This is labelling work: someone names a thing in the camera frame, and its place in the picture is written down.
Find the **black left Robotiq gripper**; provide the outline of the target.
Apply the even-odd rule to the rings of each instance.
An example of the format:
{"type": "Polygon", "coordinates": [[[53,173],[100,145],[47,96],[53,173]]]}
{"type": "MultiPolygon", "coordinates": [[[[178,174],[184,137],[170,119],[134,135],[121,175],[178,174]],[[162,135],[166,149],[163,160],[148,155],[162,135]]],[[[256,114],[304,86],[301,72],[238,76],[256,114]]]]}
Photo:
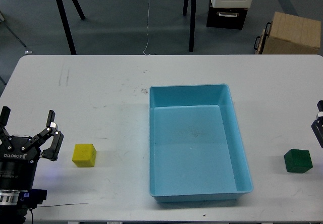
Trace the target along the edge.
{"type": "Polygon", "coordinates": [[[3,106],[1,111],[1,189],[31,190],[39,157],[56,161],[64,135],[58,130],[55,112],[48,113],[46,127],[34,137],[10,136],[5,129],[11,109],[3,106]],[[52,143],[40,153],[40,146],[50,137],[52,143]]]}

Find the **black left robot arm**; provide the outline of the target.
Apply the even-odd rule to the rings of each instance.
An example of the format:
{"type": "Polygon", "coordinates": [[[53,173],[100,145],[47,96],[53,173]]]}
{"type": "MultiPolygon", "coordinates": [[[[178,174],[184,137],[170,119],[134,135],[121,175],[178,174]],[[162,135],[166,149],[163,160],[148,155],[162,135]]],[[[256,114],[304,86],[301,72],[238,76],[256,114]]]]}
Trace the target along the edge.
{"type": "Polygon", "coordinates": [[[1,111],[1,223],[24,223],[27,212],[47,196],[46,190],[32,188],[38,161],[56,161],[64,136],[53,110],[45,129],[35,136],[10,135],[5,129],[10,112],[7,106],[1,111]]]}

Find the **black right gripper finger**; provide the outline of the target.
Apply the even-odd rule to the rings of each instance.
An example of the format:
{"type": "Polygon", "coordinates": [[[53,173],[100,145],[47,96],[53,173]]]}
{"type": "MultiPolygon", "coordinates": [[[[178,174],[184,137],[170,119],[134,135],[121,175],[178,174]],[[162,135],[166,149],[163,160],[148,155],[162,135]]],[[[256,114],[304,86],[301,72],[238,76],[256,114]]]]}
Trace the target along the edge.
{"type": "Polygon", "coordinates": [[[318,114],[316,119],[311,124],[311,128],[321,146],[323,148],[323,137],[322,137],[322,100],[317,103],[318,114]]]}

